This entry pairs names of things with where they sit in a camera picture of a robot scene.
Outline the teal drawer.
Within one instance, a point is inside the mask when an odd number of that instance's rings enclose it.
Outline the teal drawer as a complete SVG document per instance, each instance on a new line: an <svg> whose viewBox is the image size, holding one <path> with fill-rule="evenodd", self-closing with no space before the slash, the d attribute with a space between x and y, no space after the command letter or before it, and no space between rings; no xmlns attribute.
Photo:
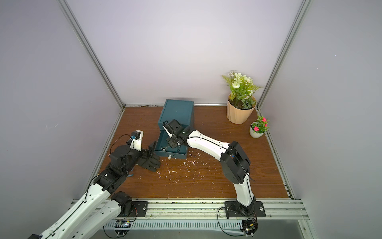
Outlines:
<svg viewBox="0 0 382 239"><path fill-rule="evenodd" d="M171 148L167 139L169 136L164 130L160 131L158 141L155 146L155 154L160 157L171 157L176 159L186 159L188 154L188 147L186 145L176 146Z"/></svg>

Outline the teal three-drawer cabinet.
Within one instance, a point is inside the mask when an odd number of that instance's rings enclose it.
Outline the teal three-drawer cabinet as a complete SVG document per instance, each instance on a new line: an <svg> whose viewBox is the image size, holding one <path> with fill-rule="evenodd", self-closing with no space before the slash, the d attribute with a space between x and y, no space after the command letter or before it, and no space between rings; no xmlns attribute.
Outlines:
<svg viewBox="0 0 382 239"><path fill-rule="evenodd" d="M195 122L194 102L167 99L158 120L159 129L164 130L163 122L171 120L177 120L182 125L193 127Z"/></svg>

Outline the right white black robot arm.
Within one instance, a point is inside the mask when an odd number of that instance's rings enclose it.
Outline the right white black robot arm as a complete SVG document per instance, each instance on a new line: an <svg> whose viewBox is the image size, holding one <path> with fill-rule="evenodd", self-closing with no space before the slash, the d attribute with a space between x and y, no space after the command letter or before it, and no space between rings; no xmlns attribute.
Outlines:
<svg viewBox="0 0 382 239"><path fill-rule="evenodd" d="M191 126L182 126L177 120L163 122L168 134L168 144L175 148L187 145L201 150L217 159L222 167L224 176L234 185L236 201L231 207L242 214L254 211L255 196L250 185L250 160L242 146L233 141L221 142L208 137Z"/></svg>

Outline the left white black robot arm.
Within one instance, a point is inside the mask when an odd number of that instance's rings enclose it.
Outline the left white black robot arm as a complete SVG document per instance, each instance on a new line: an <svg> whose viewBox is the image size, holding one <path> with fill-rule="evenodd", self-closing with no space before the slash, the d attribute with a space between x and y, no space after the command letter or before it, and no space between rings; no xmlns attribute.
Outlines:
<svg viewBox="0 0 382 239"><path fill-rule="evenodd" d="M121 145L109 155L110 163L89 184L86 193L59 220L31 239L88 239L102 226L119 215L137 217L132 198L117 189L125 182L135 165L151 171L160 167L154 153L156 143L148 149Z"/></svg>

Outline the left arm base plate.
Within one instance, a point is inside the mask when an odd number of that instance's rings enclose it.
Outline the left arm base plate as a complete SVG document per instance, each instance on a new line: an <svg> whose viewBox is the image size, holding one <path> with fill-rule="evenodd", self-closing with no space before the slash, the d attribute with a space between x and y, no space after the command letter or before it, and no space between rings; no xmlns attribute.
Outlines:
<svg viewBox="0 0 382 239"><path fill-rule="evenodd" d="M129 201L121 206L119 217L144 218L148 210L148 201Z"/></svg>

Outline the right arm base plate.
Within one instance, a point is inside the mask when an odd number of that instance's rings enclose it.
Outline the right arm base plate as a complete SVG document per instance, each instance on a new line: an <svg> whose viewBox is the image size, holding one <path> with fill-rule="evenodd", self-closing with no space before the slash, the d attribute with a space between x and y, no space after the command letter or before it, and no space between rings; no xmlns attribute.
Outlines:
<svg viewBox="0 0 382 239"><path fill-rule="evenodd" d="M265 207L261 201L253 201L249 206L243 206L237 201L225 201L224 210L227 219L266 217Z"/></svg>

